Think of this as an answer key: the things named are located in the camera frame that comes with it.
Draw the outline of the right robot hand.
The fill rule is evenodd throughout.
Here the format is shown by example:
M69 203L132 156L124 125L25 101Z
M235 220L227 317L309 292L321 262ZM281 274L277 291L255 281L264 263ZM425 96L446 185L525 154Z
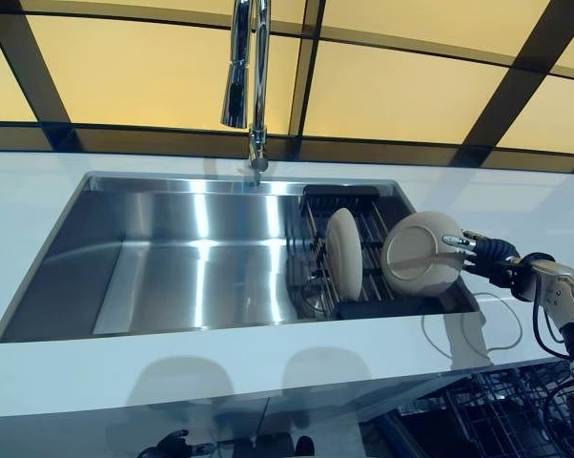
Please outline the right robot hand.
M464 254L462 269L465 272L488 279L500 288L513 284L515 274L512 260L518 260L520 254L512 243L471 231L463 231L460 235L443 235L441 240Z

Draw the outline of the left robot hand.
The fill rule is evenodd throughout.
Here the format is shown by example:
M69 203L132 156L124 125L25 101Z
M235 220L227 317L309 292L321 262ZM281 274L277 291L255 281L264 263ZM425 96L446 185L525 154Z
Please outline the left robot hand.
M190 445L187 443L188 429L178 429L167 434L155 446L143 449L138 458L168 457L190 458L211 455L216 446L211 443Z

